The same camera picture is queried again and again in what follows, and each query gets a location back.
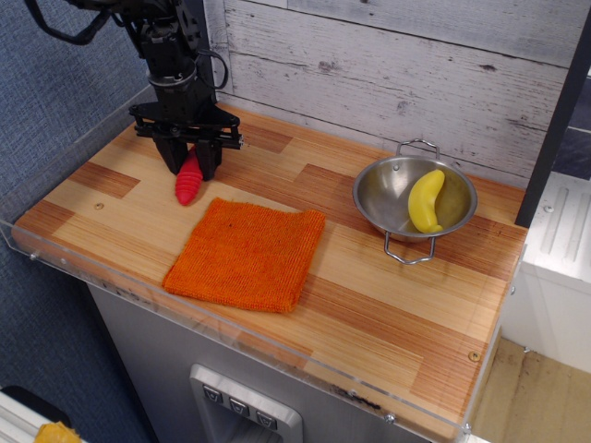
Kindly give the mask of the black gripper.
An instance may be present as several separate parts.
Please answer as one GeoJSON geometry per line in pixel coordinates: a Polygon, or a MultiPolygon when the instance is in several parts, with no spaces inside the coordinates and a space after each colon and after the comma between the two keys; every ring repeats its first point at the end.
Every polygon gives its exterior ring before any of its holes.
{"type": "Polygon", "coordinates": [[[195,144],[203,179],[212,180],[222,162],[222,148],[237,150],[243,144],[239,118],[219,108],[213,89],[196,77],[179,81],[166,77],[151,85],[156,100],[129,110],[137,134],[154,141],[172,174],[180,172],[187,145],[195,144]]]}

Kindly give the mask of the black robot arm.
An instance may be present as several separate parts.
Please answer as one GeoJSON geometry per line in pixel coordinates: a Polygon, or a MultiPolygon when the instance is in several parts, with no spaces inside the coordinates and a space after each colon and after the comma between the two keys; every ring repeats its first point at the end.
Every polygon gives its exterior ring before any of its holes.
{"type": "Polygon", "coordinates": [[[196,152],[205,180],[222,162],[223,149],[238,150],[238,117],[217,105],[212,59],[204,22],[186,1],[77,1],[80,9],[110,15],[127,31],[155,102],[129,110],[140,137],[154,141],[171,173],[178,174],[190,150],[196,152]]]}

